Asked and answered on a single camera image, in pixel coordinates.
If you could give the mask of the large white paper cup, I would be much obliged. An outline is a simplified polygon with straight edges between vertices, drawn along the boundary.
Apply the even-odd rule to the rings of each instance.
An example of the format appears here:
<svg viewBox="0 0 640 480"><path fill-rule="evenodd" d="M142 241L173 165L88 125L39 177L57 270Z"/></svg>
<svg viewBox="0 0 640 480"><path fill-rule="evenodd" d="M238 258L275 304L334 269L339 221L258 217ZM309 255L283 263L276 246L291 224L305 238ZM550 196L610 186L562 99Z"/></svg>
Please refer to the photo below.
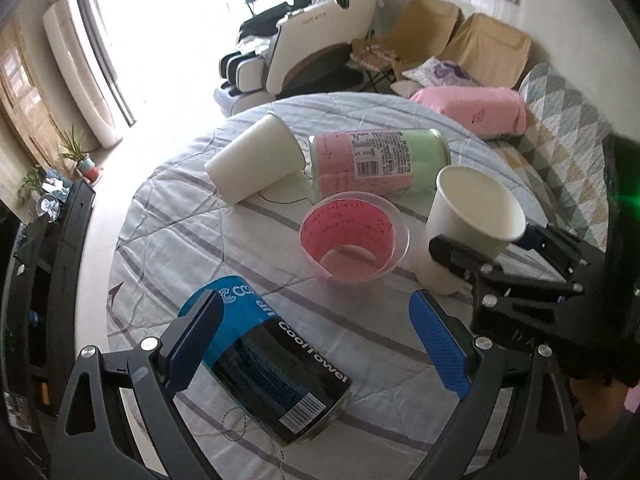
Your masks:
<svg viewBox="0 0 640 480"><path fill-rule="evenodd" d="M439 171L436 193L413 249L411 264L420 284L437 295L452 295L463 285L428 250L439 235L495 259L526 228L524 211L498 180L470 167L450 165Z"/></svg>

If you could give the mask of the pink plastic cup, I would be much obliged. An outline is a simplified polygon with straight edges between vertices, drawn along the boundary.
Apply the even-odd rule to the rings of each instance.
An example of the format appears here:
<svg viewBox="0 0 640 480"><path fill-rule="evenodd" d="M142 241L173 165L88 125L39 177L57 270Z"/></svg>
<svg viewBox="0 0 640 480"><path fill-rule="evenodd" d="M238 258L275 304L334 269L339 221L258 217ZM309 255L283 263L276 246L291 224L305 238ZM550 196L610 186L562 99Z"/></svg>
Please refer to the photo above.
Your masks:
<svg viewBox="0 0 640 480"><path fill-rule="evenodd" d="M389 200L372 193L344 192L311 208L298 239L315 278L352 286L395 270L407 255L410 233Z"/></svg>

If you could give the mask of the small white paper cup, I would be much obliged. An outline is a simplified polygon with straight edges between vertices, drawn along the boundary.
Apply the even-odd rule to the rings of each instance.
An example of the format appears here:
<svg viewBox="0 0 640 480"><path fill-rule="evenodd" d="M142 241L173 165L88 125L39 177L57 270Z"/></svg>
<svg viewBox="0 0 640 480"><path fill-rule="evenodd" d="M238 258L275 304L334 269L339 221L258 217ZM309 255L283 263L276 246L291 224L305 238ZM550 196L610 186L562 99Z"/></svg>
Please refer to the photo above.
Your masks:
<svg viewBox="0 0 640 480"><path fill-rule="evenodd" d="M204 165L217 194L228 205L242 202L305 167L294 133L273 113L265 114Z"/></svg>

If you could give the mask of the green and pink jar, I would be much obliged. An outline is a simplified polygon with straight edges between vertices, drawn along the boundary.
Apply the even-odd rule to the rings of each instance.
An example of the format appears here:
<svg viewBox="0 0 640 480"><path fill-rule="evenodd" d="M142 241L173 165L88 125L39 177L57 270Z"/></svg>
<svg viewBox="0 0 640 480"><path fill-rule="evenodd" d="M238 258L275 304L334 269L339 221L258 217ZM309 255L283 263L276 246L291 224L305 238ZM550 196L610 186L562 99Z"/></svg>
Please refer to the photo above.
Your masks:
<svg viewBox="0 0 640 480"><path fill-rule="evenodd" d="M344 192L426 192L451 164L448 142L434 128L326 133L310 139L309 155L320 200Z"/></svg>

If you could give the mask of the pink folded blanket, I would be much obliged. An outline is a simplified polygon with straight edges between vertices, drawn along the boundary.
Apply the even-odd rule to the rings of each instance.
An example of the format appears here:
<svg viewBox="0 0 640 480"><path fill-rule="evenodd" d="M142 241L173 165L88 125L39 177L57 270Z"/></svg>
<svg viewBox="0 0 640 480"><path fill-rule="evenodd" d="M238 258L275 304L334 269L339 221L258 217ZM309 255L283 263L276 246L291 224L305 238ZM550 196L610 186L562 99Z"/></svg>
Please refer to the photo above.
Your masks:
<svg viewBox="0 0 640 480"><path fill-rule="evenodd" d="M430 87L416 92L410 101L454 120L483 140L521 136L526 130L525 103L509 88Z"/></svg>

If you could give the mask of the striped white tablecloth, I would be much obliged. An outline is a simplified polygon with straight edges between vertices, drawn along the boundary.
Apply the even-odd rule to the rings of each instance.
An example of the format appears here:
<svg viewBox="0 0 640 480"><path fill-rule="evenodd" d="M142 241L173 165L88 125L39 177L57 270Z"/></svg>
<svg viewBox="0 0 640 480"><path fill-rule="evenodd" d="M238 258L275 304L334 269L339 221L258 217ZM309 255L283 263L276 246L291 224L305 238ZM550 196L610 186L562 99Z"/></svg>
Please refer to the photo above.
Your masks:
<svg viewBox="0 0 640 480"><path fill-rule="evenodd" d="M236 115L159 166L137 193L115 249L106 300L107 341L125 350L163 333L199 288L239 275L294 332L352 378L344 410L314 440L279 448L246 419L208 370L177 406L196 442L227 479L405 479L454 410L408 318L418 288L409 263L363 288L318 281L298 244L310 207L307 178L283 180L235 206L213 191L204 166L267 112L299 142L334 131L437 129L452 159L489 174L526 217L546 215L523 180L482 140L398 96L298 96Z"/></svg>

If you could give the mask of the black TV cabinet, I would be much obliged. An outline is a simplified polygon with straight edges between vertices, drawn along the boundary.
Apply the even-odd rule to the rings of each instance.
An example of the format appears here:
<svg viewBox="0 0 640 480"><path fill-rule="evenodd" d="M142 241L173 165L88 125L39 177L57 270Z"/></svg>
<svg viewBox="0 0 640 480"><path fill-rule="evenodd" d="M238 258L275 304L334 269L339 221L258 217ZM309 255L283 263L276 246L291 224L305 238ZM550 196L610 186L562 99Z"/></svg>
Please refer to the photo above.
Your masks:
<svg viewBox="0 0 640 480"><path fill-rule="evenodd" d="M86 181L75 181L58 220L42 216L14 240L1 374L9 424L23 434L40 431L40 413L58 414L75 363L77 282L94 196Z"/></svg>

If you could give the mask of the purple floral pillow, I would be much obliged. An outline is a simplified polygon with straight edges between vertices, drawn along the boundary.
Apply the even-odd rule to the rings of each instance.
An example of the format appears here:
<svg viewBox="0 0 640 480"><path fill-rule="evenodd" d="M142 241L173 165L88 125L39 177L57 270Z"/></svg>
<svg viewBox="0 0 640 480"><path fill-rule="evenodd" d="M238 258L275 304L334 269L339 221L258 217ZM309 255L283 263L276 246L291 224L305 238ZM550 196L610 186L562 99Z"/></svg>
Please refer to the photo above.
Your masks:
<svg viewBox="0 0 640 480"><path fill-rule="evenodd" d="M442 61L432 56L424 63L401 73L406 79L423 88L428 87L478 87L478 83L458 64Z"/></svg>

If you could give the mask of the tan folding chair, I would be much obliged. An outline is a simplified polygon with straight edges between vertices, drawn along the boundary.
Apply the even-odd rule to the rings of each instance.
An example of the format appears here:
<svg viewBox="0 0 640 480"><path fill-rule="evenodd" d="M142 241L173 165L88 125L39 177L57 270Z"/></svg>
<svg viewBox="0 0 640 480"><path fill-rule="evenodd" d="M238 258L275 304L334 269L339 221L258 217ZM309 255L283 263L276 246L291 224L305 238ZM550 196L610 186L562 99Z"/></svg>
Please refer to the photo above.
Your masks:
<svg viewBox="0 0 640 480"><path fill-rule="evenodd" d="M355 39L350 59L369 76L371 87L384 78L403 80L403 72L442 53L460 15L460 8L448 1L410 0L389 32Z"/></svg>
<svg viewBox="0 0 640 480"><path fill-rule="evenodd" d="M474 13L438 56L460 66L483 87L513 88L528 62L533 39L484 13Z"/></svg>

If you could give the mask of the black CoolTowel can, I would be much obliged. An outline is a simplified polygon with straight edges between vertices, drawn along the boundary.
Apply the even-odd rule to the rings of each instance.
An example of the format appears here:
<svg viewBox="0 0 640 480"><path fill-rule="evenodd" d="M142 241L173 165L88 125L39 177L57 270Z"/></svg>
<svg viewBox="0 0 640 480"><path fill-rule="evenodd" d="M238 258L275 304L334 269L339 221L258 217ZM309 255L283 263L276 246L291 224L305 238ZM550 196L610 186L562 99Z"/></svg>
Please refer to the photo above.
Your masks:
<svg viewBox="0 0 640 480"><path fill-rule="evenodd" d="M237 275L217 278L194 292L218 292L224 314L203 364L246 414L287 446L312 440L349 399L352 378L297 333Z"/></svg>

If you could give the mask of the white massage chair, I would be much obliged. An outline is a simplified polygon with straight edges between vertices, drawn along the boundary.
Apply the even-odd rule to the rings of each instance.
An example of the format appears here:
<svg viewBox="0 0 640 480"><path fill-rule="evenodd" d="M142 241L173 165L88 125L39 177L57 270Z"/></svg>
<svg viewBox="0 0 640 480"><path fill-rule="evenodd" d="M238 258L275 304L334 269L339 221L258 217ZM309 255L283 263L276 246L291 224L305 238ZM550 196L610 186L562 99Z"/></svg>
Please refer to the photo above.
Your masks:
<svg viewBox="0 0 640 480"><path fill-rule="evenodd" d="M219 61L215 100L226 116L300 94L357 89L352 60L383 0L293 0L253 15Z"/></svg>

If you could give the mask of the potted green plant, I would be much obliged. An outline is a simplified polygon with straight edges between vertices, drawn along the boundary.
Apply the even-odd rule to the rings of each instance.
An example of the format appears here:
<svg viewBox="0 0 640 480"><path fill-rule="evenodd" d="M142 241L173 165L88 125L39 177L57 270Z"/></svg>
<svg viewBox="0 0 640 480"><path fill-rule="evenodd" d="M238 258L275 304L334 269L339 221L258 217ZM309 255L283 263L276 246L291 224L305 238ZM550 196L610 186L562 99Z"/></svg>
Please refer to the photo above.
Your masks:
<svg viewBox="0 0 640 480"><path fill-rule="evenodd" d="M101 169L93 161L90 154L81 147L76 138L75 127L70 126L70 130L59 131L58 140L61 147L60 154L58 154L60 159L72 162L81 177L90 184L96 184L101 175Z"/></svg>

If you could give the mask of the white standing air conditioner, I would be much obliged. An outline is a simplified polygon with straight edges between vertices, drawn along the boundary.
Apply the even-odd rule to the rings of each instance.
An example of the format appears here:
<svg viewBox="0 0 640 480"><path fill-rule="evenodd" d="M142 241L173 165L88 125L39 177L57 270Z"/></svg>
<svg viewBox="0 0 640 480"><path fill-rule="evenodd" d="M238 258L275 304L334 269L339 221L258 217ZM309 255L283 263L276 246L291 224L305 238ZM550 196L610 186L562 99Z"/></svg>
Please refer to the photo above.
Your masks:
<svg viewBox="0 0 640 480"><path fill-rule="evenodd" d="M77 0L58 0L43 13L43 26L70 94L104 148L119 144L124 121L99 66Z"/></svg>

